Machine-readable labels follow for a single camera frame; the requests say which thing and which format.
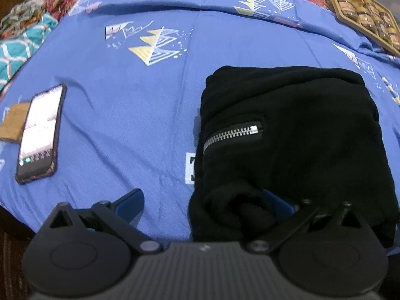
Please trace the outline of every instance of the screw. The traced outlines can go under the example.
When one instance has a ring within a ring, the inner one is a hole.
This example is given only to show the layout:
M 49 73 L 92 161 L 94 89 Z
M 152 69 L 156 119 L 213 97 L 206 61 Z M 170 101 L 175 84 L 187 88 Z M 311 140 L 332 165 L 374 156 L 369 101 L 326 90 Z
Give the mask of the screw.
M 254 240 L 250 242 L 249 247 L 254 252 L 266 252 L 269 249 L 270 245 L 264 240 Z
M 140 244 L 140 249 L 144 252 L 154 252 L 160 248 L 160 244 L 154 240 L 143 241 Z

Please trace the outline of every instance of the zipper pocket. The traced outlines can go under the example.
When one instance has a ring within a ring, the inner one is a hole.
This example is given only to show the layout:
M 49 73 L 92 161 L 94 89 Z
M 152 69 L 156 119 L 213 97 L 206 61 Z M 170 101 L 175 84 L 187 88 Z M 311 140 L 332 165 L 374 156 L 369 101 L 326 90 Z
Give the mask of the zipper pocket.
M 262 135 L 263 127 L 260 122 L 248 122 L 232 125 L 211 134 L 204 143 L 203 154 L 210 146 L 217 145 L 223 141 L 254 141 L 255 138 L 258 140 Z

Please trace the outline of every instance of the metal zipper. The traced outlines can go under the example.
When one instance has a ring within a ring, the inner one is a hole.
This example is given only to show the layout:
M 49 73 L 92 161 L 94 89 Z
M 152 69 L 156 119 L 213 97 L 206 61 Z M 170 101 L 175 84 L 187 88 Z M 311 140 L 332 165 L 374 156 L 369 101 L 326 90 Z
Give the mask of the metal zipper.
M 206 152 L 206 149 L 209 146 L 212 146 L 218 142 L 233 140 L 240 137 L 254 136 L 262 133 L 262 131 L 261 123 L 259 122 L 232 125 L 222 129 L 220 132 L 212 134 L 204 143 L 203 154 Z

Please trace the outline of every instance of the jar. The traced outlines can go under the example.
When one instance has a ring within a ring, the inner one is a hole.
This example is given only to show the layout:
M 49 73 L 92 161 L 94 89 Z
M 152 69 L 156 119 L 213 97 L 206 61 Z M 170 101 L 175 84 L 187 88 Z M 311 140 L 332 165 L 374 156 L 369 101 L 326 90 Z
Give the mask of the jar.
M 379 15 L 381 19 L 383 20 L 383 23 L 385 24 L 386 28 L 394 28 L 393 22 L 391 18 L 389 17 L 389 14 L 387 13 L 386 10 L 384 9 L 379 9 Z
M 363 7 L 369 11 L 371 17 L 379 17 L 379 11 L 378 11 L 376 5 L 373 4 L 371 1 L 365 2 L 363 4 Z
M 351 0 L 337 0 L 339 3 L 339 7 L 341 12 L 349 19 L 353 20 L 354 22 L 359 21 L 359 17 L 357 15 L 356 9 L 354 4 Z
M 377 17 L 376 15 L 372 16 L 373 23 L 376 26 L 376 31 L 377 34 L 381 39 L 383 39 L 385 42 L 391 44 L 391 38 L 388 34 L 388 31 L 386 30 L 386 27 L 381 19 L 381 17 Z
M 388 28 L 387 33 L 390 36 L 391 44 L 393 45 L 393 47 L 400 52 L 400 37 L 396 29 Z
M 375 27 L 374 21 L 366 8 L 363 6 L 356 6 L 355 11 L 358 14 L 358 19 L 361 25 L 368 29 L 370 32 L 374 34 L 377 33 L 377 27 Z

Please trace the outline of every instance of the brown tray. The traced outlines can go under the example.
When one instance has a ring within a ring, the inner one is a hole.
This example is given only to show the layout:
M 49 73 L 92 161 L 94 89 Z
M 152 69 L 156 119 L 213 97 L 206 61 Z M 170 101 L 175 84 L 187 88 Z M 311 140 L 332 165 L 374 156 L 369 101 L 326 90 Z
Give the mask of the brown tray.
M 389 51 L 391 54 L 396 55 L 396 56 L 400 56 L 400 52 L 397 51 L 391 44 L 385 42 L 382 38 L 380 38 L 378 35 L 375 35 L 373 32 L 370 32 L 368 29 L 365 29 L 362 25 L 360 25 L 359 23 L 353 21 L 352 19 L 346 17 L 343 13 L 342 10 L 339 6 L 339 3 L 337 0 L 331 0 L 333 3 L 333 7 L 335 8 L 335 12 L 336 12 L 336 16 L 337 18 L 349 25 L 351 28 L 354 28 L 356 30 L 358 30 L 359 32 L 362 32 L 365 36 L 373 39 L 375 42 L 377 42 L 380 46 L 382 46 L 385 50 Z M 380 4 L 378 1 L 376 0 L 352 0 L 354 3 L 361 3 L 362 1 L 371 1 L 373 2 L 378 8 L 382 8 L 384 9 L 387 14 L 389 15 L 392 23 L 395 26 L 395 29 L 397 30 L 397 32 L 399 33 L 399 26 L 397 25 L 396 19 L 395 17 L 393 17 L 393 14 L 390 12 L 390 10 L 388 10 L 387 8 L 385 8 L 382 4 Z

